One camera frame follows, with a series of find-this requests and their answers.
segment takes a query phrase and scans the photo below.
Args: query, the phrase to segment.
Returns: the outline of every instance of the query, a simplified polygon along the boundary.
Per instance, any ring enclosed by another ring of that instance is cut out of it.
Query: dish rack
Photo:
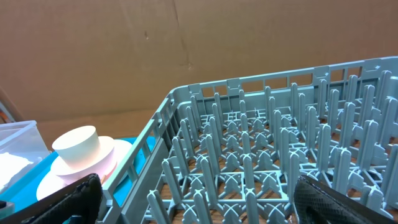
[[[392,218],[397,74],[398,57],[384,57],[175,88],[104,184],[98,222],[298,222],[299,175]]]

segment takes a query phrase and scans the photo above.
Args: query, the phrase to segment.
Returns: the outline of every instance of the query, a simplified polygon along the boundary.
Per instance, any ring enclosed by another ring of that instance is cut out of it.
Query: blue tray
[[[122,140],[128,141],[133,144],[137,138],[122,138]],[[152,150],[155,146],[155,138],[148,137],[147,143],[149,149]],[[42,162],[37,164],[33,169],[31,169],[23,178],[18,180],[12,187],[6,190],[3,194],[0,194],[0,200],[15,203],[15,212],[22,210],[29,205],[37,202],[36,190],[42,179],[50,171],[52,162],[57,158],[58,154],[56,152],[51,153]],[[145,164],[145,157],[142,151],[138,152],[136,159],[134,160],[134,167],[137,173],[141,171]],[[132,187],[132,183],[129,178],[125,178],[116,187],[114,192],[114,197],[119,205],[121,205],[124,199],[127,197],[129,190]]]

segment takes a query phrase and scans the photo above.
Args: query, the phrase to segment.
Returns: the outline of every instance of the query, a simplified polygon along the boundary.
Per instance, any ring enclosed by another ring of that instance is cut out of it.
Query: clear plastic container
[[[0,125],[0,194],[49,154],[36,121]]]

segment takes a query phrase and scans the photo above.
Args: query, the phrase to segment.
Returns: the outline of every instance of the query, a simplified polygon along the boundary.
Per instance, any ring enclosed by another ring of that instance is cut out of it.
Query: plastic bin
[[[0,193],[49,154],[37,130],[36,121],[0,125]]]
[[[398,208],[398,145],[390,141],[398,137],[397,75],[398,57],[385,57],[180,86],[103,185],[98,223],[170,223],[164,220],[176,213],[201,223],[206,209],[225,223],[245,215],[287,223],[297,214],[298,175],[359,192],[348,196],[391,218],[387,211]],[[141,152],[146,163],[136,172]],[[132,185],[120,205],[114,193],[126,175]],[[159,196],[167,189],[167,198]],[[269,191],[276,197],[264,197]]]

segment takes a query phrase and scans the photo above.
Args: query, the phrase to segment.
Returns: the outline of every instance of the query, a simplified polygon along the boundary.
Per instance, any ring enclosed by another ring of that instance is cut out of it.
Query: brown wall
[[[0,5],[0,97],[20,119],[152,109],[184,84],[398,55],[396,0]]]

